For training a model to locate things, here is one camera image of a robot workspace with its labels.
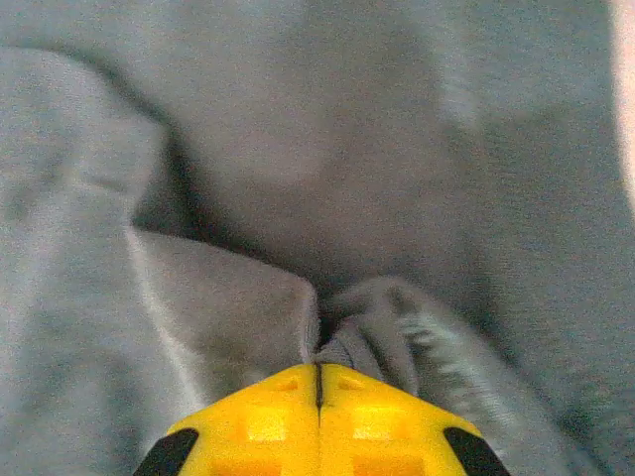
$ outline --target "crumpled cloth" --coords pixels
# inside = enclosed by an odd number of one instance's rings
[[[632,472],[603,7],[430,3],[0,4],[2,42],[38,49],[0,51],[3,474],[130,474],[312,359],[474,417],[518,474]]]

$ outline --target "yellow plastic object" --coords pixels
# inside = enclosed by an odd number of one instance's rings
[[[135,476],[509,476],[468,421],[339,365],[300,365],[173,425]]]
[[[317,368],[292,367],[174,424],[198,440],[179,476],[317,475]]]

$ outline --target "gray fabric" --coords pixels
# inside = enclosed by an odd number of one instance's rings
[[[242,315],[228,303],[271,295],[267,318],[294,322],[304,280],[322,296],[378,275],[460,312],[606,474],[632,472],[605,7],[400,5],[0,1],[4,44],[63,54],[0,52],[3,474],[127,474],[178,417],[299,361],[254,338],[269,322],[224,342],[239,362],[201,351]],[[131,223],[297,276],[238,274],[216,313],[209,263],[233,258]]]

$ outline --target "yellow plastic part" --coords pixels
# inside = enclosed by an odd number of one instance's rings
[[[292,367],[173,425],[199,437],[179,476],[466,476],[468,421],[339,365]]]
[[[287,369],[173,425],[198,431],[179,476],[318,474],[317,369]]]

